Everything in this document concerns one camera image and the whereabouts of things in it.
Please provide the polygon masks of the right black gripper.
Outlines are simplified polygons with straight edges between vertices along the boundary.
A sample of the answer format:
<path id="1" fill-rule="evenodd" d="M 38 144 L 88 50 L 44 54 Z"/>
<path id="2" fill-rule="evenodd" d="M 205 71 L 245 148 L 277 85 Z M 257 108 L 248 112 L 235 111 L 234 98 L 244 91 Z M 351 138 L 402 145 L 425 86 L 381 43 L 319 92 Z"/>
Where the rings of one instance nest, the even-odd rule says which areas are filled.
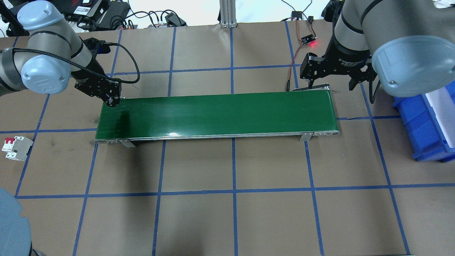
<path id="1" fill-rule="evenodd" d="M 300 78 L 309 81 L 309 89 L 313 88 L 314 81 L 328 75 L 348 75 L 351 80 L 348 89 L 354 90 L 363 81 L 372 81 L 377 78 L 372 64 L 369 50 L 352 50 L 343 46 L 333 36 L 327 50 L 322 57 L 314 53 L 307 53 L 300 67 Z"/>

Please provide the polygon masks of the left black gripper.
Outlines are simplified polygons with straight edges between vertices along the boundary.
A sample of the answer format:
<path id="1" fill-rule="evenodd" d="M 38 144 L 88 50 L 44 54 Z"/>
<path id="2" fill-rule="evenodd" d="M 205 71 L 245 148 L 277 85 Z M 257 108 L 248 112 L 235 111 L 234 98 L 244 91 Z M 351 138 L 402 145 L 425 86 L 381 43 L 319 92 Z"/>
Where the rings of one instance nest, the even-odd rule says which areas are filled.
<path id="1" fill-rule="evenodd" d="M 100 78 L 82 69 L 74 72 L 74 78 L 75 88 L 84 94 L 98 97 L 108 107 L 115 107 L 120 103 L 121 83 Z"/>

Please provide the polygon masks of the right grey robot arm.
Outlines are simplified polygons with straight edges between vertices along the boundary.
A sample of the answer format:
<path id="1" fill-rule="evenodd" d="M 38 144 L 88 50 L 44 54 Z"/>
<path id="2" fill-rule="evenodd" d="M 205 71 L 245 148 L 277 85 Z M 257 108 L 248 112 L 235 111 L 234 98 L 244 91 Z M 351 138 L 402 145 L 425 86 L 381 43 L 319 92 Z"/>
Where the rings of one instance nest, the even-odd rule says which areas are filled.
<path id="1" fill-rule="evenodd" d="M 323 56 L 306 54 L 300 78 L 309 87 L 329 75 L 348 75 L 349 89 L 379 78 L 394 97 L 414 97 L 454 81 L 455 10 L 432 0 L 331 0 L 332 23 Z"/>

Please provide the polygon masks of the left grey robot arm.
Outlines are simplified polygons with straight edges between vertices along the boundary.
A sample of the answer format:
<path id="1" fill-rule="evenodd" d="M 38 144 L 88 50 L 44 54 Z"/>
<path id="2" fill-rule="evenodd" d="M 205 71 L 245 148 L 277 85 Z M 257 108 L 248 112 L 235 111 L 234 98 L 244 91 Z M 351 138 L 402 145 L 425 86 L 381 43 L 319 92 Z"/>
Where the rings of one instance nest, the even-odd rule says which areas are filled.
<path id="1" fill-rule="evenodd" d="M 108 77 L 96 60 L 99 48 L 109 44 L 94 38 L 82 40 L 49 1 L 36 0 L 18 11 L 18 22 L 29 32 L 27 48 L 1 50 L 1 97 L 30 90 L 59 94 L 75 79 L 80 92 L 101 99 L 107 106 L 120 102 L 121 83 Z M 34 250 L 22 206 L 1 188 L 1 256 L 44 256 Z"/>

